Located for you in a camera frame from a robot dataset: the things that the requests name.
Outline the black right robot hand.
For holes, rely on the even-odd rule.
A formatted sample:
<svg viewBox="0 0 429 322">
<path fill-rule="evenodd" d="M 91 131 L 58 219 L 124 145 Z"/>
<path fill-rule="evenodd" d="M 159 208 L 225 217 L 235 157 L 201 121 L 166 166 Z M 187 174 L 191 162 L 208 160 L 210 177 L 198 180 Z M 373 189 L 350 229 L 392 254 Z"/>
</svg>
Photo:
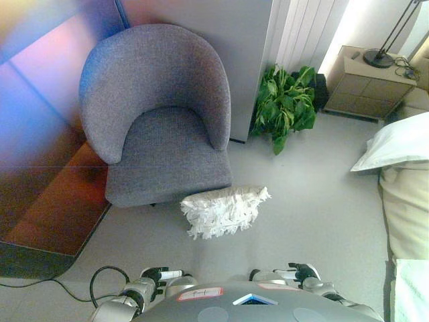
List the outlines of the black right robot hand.
<svg viewBox="0 0 429 322">
<path fill-rule="evenodd" d="M 287 270 L 274 269 L 273 273 L 278 274 L 283 279 L 293 280 L 300 284 L 302 284 L 307 278 L 321 279 L 317 269 L 315 269 L 311 264 L 289 262 Z"/>
</svg>

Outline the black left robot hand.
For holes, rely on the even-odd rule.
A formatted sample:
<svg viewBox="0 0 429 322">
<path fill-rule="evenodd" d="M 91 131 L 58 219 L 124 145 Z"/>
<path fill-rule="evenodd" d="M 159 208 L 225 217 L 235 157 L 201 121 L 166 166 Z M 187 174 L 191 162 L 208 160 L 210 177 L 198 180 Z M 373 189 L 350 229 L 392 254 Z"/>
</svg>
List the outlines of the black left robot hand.
<svg viewBox="0 0 429 322">
<path fill-rule="evenodd" d="M 183 270 L 170 270 L 166 266 L 145 268 L 140 276 L 150 278 L 153 281 L 160 283 L 161 281 L 171 280 L 183 276 Z"/>
</svg>

